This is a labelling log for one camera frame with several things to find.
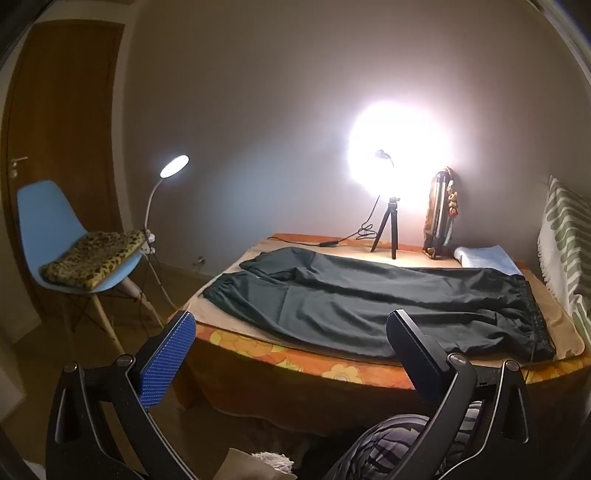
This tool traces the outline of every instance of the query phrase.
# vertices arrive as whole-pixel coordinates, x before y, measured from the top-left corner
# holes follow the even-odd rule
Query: dark green pants
[[[446,352],[529,362],[555,350],[527,281],[491,268],[400,268],[281,248],[221,275],[203,296],[282,338],[392,358],[388,314],[404,309]]]

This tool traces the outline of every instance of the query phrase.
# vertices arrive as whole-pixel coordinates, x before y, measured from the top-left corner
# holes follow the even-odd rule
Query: chair
[[[32,277],[40,286],[49,290],[59,291],[63,294],[90,296],[105,332],[119,353],[124,353],[124,350],[103,310],[98,298],[99,293],[120,284],[129,295],[142,303],[160,326],[163,325],[152,304],[148,302],[139,287],[128,278],[128,275],[139,263],[141,252],[138,251],[127,258],[93,290],[87,291],[49,283],[42,278],[39,272],[40,267],[65,253],[74,242],[87,234],[87,230],[78,221],[63,192],[51,180],[39,181],[20,188],[17,192],[17,205],[22,249]],[[74,351],[72,326],[64,296],[61,303],[68,343]]]

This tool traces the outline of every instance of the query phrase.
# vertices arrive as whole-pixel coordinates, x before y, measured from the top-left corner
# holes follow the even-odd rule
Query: striped blanket
[[[548,289],[591,349],[591,205],[554,177],[550,177],[538,255]]]

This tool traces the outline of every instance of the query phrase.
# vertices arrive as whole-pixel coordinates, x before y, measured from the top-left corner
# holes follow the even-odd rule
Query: desk lamp
[[[162,169],[162,171],[160,172],[160,179],[156,182],[156,185],[154,185],[152,193],[150,193],[150,198],[148,199],[148,207],[146,208],[146,218],[144,220],[144,235],[146,238],[146,243],[142,247],[142,253],[148,261],[148,265],[150,266],[150,269],[152,270],[152,273],[154,274],[154,277],[156,278],[156,281],[158,282],[158,285],[162,290],[166,302],[175,311],[178,310],[178,307],[168,296],[168,293],[164,289],[164,286],[162,285],[162,282],[160,281],[160,278],[158,277],[156,270],[150,262],[150,257],[147,255],[155,252],[155,249],[150,245],[150,243],[152,243],[155,240],[155,236],[148,230],[148,217],[150,216],[150,205],[152,204],[152,197],[154,197],[154,192],[158,188],[158,185],[160,185],[164,179],[167,179],[168,177],[171,177],[174,174],[181,171],[187,165],[187,163],[189,163],[189,157],[186,155],[180,155],[179,157],[176,157],[172,159],[170,162],[168,162],[168,164]]]
[[[449,156],[447,133],[425,111],[382,101],[369,105],[357,118],[349,137],[351,176],[366,190],[389,198],[371,248],[378,246],[391,221],[392,258],[398,249],[398,201],[417,209],[428,193],[433,172]]]
[[[154,185],[152,193],[150,193],[150,198],[148,199],[148,207],[146,208],[146,218],[144,220],[144,230],[148,230],[148,217],[150,215],[150,205],[152,204],[152,197],[154,196],[154,192],[158,188],[158,185],[160,185],[164,179],[172,177],[175,173],[181,171],[185,167],[185,165],[187,165],[187,163],[189,163],[189,157],[186,155],[181,155],[168,162],[168,164],[160,172],[160,179],[156,183],[156,185]]]

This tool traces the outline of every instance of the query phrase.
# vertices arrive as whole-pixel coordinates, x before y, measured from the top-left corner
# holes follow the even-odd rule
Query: bed
[[[298,242],[330,239],[287,234],[274,237]],[[226,272],[239,270],[240,262],[261,252],[285,246],[283,241],[265,239]],[[363,241],[347,241],[330,251],[305,248],[402,267],[461,266],[454,259],[431,260],[410,247],[401,247],[397,259],[392,260],[388,244],[380,244],[375,253],[369,253]],[[530,282],[557,350],[553,362],[523,369],[534,412],[539,419],[544,418],[543,435],[556,426],[557,415],[549,412],[584,381],[591,356],[584,353],[584,343],[571,318],[544,284],[530,271],[522,268],[522,272]],[[259,417],[289,430],[320,435],[370,426],[397,413],[431,411],[420,403],[400,366],[360,361],[325,349],[302,349],[222,312],[203,298],[204,288],[184,306],[197,320],[197,339],[174,382],[183,406],[189,407],[204,397],[225,413]],[[479,358],[474,362],[500,365],[503,360]]]

